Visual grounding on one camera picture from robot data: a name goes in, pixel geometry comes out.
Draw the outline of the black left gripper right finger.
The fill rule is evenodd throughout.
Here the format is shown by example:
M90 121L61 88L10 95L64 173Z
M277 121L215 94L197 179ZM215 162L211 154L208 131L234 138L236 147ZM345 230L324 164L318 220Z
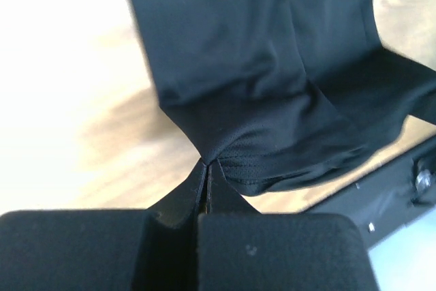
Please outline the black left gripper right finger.
M260 214L228 182L219 162L207 168L204 182L204 213Z

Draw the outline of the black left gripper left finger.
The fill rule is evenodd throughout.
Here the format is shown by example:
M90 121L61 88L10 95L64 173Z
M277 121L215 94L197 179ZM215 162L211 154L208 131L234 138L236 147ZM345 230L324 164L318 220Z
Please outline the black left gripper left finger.
M191 222L200 206L206 176L207 165L199 159L188 177L147 212L166 228L179 229Z

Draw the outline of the black t shirt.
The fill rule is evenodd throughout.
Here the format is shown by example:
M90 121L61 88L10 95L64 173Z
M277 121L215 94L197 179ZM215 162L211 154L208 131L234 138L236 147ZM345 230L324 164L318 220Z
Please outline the black t shirt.
M131 0L161 109L241 194L323 183L435 121L435 72L373 0Z

